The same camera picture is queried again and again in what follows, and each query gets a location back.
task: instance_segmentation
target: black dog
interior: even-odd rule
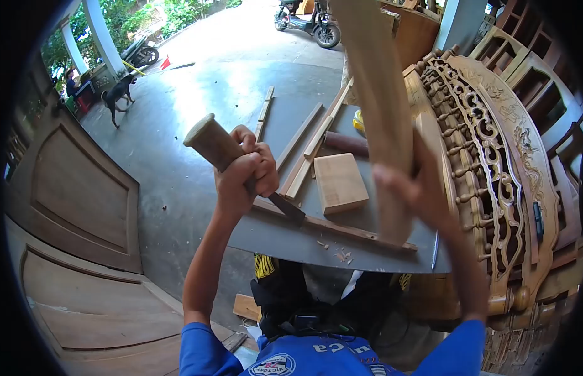
[[[127,100],[127,105],[129,104],[129,101],[131,101],[131,103],[134,102],[133,98],[131,98],[129,86],[131,84],[135,85],[135,81],[137,81],[137,78],[135,78],[135,76],[128,75],[122,78],[120,81],[118,81],[118,83],[110,91],[104,91],[103,93],[101,93],[101,99],[106,104],[106,107],[109,108],[110,111],[112,112],[112,123],[114,123],[116,129],[120,127],[120,125],[116,124],[116,111],[127,112],[127,110],[118,108],[118,106],[116,106],[116,102],[119,99],[124,98],[124,95],[127,96],[126,98],[124,98]]]

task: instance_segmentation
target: yellow rope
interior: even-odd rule
[[[139,72],[139,74],[140,74],[140,75],[142,75],[142,76],[147,76],[147,74],[146,74],[146,73],[144,73],[144,72],[142,72],[142,71],[138,70],[137,68],[133,67],[131,64],[128,64],[126,61],[122,60],[122,63],[124,63],[124,64],[125,64],[127,67],[129,67],[130,69],[134,69],[134,70],[136,70],[137,72]]]

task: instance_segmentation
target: workbench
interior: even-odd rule
[[[278,97],[272,99],[271,108],[263,133],[273,157],[277,159],[295,132],[313,110],[318,99]],[[353,128],[352,119],[359,107],[342,105],[335,117],[330,131],[348,136],[361,137]],[[309,129],[300,138],[296,147],[287,158],[280,170],[281,184],[289,174],[295,161],[302,155],[305,146],[310,140],[312,131],[319,124],[319,119],[325,114],[324,107]],[[328,150],[322,147],[318,156],[338,154],[338,150]],[[376,194],[374,182],[371,178],[370,163],[366,158],[355,157],[358,169],[369,193],[367,205],[361,209],[338,214],[322,214],[318,188],[315,179],[309,173],[303,182],[298,197],[293,201],[296,206],[307,214],[317,218],[324,218],[336,223],[356,227],[358,229],[377,232],[376,226]],[[354,270],[380,271],[386,273],[448,273],[450,263],[442,242],[437,241],[437,234],[427,228],[420,220],[413,220],[413,230],[408,239],[418,247],[417,252],[407,249],[392,249],[375,244],[373,241],[360,241],[344,235],[330,232],[326,229],[318,230],[304,225],[302,228],[294,226],[288,219],[278,217],[268,212],[253,209],[239,222],[231,238],[229,247],[286,259],[305,264],[321,265],[324,267],[346,268]],[[328,249],[318,242],[329,245]],[[434,249],[438,247],[437,260],[432,270]],[[336,253],[344,252],[350,256],[342,262]]]

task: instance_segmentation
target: white column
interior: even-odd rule
[[[122,64],[120,53],[114,45],[114,41],[107,29],[106,21],[103,18],[103,11],[99,0],[83,0],[85,17],[91,28],[93,41],[100,50],[101,58],[107,65],[108,71],[115,79],[121,79],[127,74],[127,70]]]
[[[446,0],[444,16],[433,48],[445,51],[458,44],[458,55],[471,50],[477,30],[482,24],[487,0]]]
[[[78,49],[76,41],[74,40],[74,35],[72,35],[72,27],[70,26],[69,22],[62,26],[62,38],[64,40],[64,44],[66,45],[68,55],[70,55],[70,59],[72,59],[78,74],[82,75],[84,72],[89,70],[89,66],[87,63],[85,63],[83,56],[80,54],[80,50]]]

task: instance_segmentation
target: blue shirt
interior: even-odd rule
[[[485,330],[480,320],[456,327],[413,372],[423,375],[479,375]],[[192,322],[182,329],[179,375],[364,375],[402,376],[380,363],[369,342],[348,336],[284,336],[268,343],[258,338],[256,363],[243,371],[242,365],[205,324]]]

